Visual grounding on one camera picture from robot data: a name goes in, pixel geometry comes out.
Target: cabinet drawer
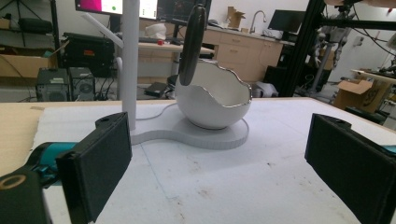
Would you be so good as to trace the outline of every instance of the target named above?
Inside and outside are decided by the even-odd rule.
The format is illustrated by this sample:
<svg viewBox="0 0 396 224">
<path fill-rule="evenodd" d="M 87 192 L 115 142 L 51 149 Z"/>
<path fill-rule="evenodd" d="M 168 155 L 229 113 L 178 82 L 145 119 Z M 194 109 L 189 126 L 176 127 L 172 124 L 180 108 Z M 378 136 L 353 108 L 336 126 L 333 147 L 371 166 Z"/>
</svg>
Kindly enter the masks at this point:
<svg viewBox="0 0 396 224">
<path fill-rule="evenodd" d="M 250 38 L 241 35 L 221 34 L 220 43 L 248 47 Z"/>
<path fill-rule="evenodd" d="M 244 74 L 245 71 L 245 65 L 244 64 L 238 64 L 238 63 L 221 63 L 219 62 L 219 66 L 223 68 L 227 68 L 230 70 L 233 70 L 240 79 L 241 76 Z"/>
<path fill-rule="evenodd" d="M 220 45 L 216 59 L 223 63 L 245 63 L 248 48 L 235 45 Z"/>
<path fill-rule="evenodd" d="M 206 30 L 204 32 L 203 43 L 218 45 L 220 42 L 221 33 L 217 31 Z"/>
</svg>

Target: cardboard box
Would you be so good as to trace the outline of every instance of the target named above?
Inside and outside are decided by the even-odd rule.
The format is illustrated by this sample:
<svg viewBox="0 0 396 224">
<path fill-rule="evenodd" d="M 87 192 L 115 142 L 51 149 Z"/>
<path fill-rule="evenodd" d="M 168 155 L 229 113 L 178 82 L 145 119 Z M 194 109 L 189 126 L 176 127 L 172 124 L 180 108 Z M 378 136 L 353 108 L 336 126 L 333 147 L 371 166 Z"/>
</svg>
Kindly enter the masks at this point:
<svg viewBox="0 0 396 224">
<path fill-rule="evenodd" d="M 351 80 L 341 81 L 333 105 L 340 109 L 354 106 L 369 113 L 374 113 L 389 92 L 389 83 L 381 81 Z"/>
<path fill-rule="evenodd" d="M 227 18 L 230 20 L 228 27 L 239 28 L 241 20 L 244 19 L 244 12 L 236 11 L 233 7 L 228 7 Z"/>
<path fill-rule="evenodd" d="M 0 18 L 0 29 L 9 29 L 10 20 Z"/>
<path fill-rule="evenodd" d="M 44 58 L 53 49 L 0 47 L 0 77 L 37 77 L 41 67 L 55 68 L 56 54 Z"/>
</svg>

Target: white base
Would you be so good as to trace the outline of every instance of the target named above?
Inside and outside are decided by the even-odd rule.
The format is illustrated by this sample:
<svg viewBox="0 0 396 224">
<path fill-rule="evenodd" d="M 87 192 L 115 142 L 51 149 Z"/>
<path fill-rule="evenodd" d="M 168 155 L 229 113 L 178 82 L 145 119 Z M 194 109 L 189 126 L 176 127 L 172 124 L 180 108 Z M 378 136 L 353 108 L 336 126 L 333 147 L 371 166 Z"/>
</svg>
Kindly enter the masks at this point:
<svg viewBox="0 0 396 224">
<path fill-rule="evenodd" d="M 155 119 L 137 119 L 136 129 L 131 131 L 132 145 L 154 139 L 175 140 L 192 147 L 230 149 L 247 141 L 248 124 L 239 120 L 224 129 L 203 129 L 186 119 L 177 105 L 169 105 Z"/>
</svg>

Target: metal frame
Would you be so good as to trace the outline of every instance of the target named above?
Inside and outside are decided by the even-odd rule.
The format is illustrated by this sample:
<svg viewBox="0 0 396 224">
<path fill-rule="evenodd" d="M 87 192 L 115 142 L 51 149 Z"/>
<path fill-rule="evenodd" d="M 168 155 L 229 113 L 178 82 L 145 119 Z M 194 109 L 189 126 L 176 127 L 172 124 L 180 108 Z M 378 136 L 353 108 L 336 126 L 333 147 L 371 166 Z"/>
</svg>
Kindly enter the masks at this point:
<svg viewBox="0 0 396 224">
<path fill-rule="evenodd" d="M 297 37 L 295 48 L 290 57 L 286 71 L 285 88 L 279 93 L 281 97 L 291 97 L 302 75 L 305 58 L 311 49 L 320 26 L 352 27 L 358 29 L 396 30 L 393 21 L 347 21 L 328 20 L 321 17 L 326 4 L 323 0 L 310 0 L 305 12 L 304 20 Z"/>
</svg>

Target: computer tower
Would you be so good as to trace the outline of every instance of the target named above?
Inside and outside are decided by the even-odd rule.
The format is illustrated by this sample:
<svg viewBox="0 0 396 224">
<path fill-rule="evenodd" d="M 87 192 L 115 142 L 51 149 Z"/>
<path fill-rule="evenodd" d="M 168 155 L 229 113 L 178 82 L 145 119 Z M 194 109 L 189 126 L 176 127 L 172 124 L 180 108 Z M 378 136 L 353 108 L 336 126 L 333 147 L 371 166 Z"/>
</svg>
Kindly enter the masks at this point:
<svg viewBox="0 0 396 224">
<path fill-rule="evenodd" d="M 69 100 L 69 78 L 64 68 L 40 68 L 35 85 L 38 102 Z"/>
<path fill-rule="evenodd" d="M 95 96 L 95 78 L 87 67 L 70 67 L 70 89 L 73 101 L 93 101 Z"/>
<path fill-rule="evenodd" d="M 263 80 L 265 83 L 273 84 L 280 96 L 285 91 L 286 69 L 286 67 L 268 66 Z"/>
</svg>

